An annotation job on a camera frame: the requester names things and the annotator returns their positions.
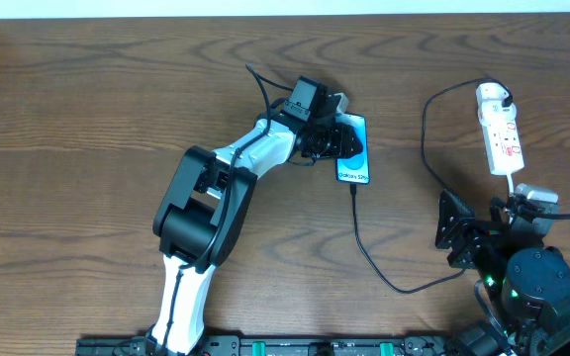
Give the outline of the blue Galaxy smartphone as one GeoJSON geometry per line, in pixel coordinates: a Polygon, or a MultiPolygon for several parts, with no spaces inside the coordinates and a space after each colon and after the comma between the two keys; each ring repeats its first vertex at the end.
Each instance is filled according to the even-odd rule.
{"type": "Polygon", "coordinates": [[[338,116],[336,121],[346,124],[354,131],[353,154],[348,158],[339,158],[335,162],[336,180],[349,184],[368,185],[370,169],[366,119],[358,115],[343,114],[338,116]]]}

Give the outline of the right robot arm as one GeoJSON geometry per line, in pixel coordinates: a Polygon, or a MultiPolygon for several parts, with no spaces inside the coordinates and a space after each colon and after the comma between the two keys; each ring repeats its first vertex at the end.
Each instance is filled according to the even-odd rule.
{"type": "Polygon", "coordinates": [[[493,198],[480,221],[461,198],[439,196],[435,246],[450,267],[475,270],[475,297],[486,319],[452,336],[448,355],[570,355],[570,267],[543,240],[558,219],[558,196],[519,184],[493,198]]]}

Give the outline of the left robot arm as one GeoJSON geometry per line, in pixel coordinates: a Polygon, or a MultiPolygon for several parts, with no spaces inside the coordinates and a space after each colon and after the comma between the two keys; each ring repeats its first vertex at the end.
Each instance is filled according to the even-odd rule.
{"type": "Polygon", "coordinates": [[[146,336],[149,355],[188,355],[205,330],[210,285],[240,236],[257,181],[300,155],[332,160],[337,180],[369,183],[366,120],[345,94],[300,77],[287,98],[266,99],[253,128],[213,150],[188,148],[153,218],[165,284],[159,316],[146,336]]]}

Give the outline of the white charger adapter plug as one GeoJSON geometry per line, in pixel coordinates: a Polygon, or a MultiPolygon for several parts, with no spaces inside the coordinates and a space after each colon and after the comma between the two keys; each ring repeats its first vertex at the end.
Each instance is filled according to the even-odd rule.
{"type": "Polygon", "coordinates": [[[511,105],[510,92],[497,82],[484,82],[476,89],[477,105],[482,106],[488,102],[498,102],[501,107],[511,105]]]}

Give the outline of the white power strip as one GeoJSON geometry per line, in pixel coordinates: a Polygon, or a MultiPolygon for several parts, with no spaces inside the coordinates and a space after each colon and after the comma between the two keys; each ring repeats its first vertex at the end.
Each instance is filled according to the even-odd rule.
{"type": "Polygon", "coordinates": [[[493,175],[505,176],[524,168],[516,116],[515,104],[503,107],[499,100],[488,100],[478,106],[478,119],[493,175]]]}

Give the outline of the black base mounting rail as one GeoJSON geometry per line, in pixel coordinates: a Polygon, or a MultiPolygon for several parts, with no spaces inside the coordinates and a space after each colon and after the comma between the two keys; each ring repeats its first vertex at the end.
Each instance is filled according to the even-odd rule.
{"type": "MultiPolygon", "coordinates": [[[[165,355],[161,345],[146,336],[130,339],[76,341],[76,356],[165,355]]],[[[194,356],[439,356],[446,355],[440,336],[406,338],[249,338],[207,335],[190,352],[194,356]]]]}

